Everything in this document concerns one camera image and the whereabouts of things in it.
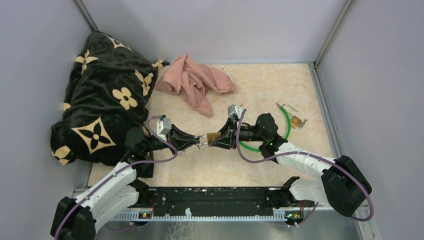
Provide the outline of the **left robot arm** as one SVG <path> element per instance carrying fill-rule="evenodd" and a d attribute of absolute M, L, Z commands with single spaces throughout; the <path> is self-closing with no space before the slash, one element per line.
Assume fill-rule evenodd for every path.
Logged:
<path fill-rule="evenodd" d="M 64 197 L 57 204 L 50 235 L 56 240 L 92 240 L 97 232 L 128 207 L 152 207 L 149 186 L 141 181 L 139 167 L 153 165 L 150 153 L 169 149 L 172 156 L 200 143 L 200 137 L 174 125 L 157 124 L 157 132 L 131 128 L 125 138 L 124 154 L 98 183 L 76 197 Z"/>

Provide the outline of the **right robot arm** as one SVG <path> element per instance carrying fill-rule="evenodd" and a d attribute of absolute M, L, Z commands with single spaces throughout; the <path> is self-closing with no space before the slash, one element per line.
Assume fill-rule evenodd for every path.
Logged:
<path fill-rule="evenodd" d="M 260 114 L 253 126 L 244 125 L 244 115 L 244 112 L 230 114 L 218 132 L 206 135 L 208 146 L 236 149 L 250 164 L 272 161 L 312 177 L 311 180 L 294 177 L 288 183 L 281 193 L 287 206 L 295 206 L 302 200 L 326 203 L 337 213 L 354 219 L 358 208 L 367 202 L 369 214 L 362 221 L 373 218 L 372 187 L 350 157 L 324 157 L 295 146 L 278 134 L 279 127 L 270 113 Z M 263 159 L 248 159 L 241 151 L 241 142 L 261 142 L 258 149 Z"/>

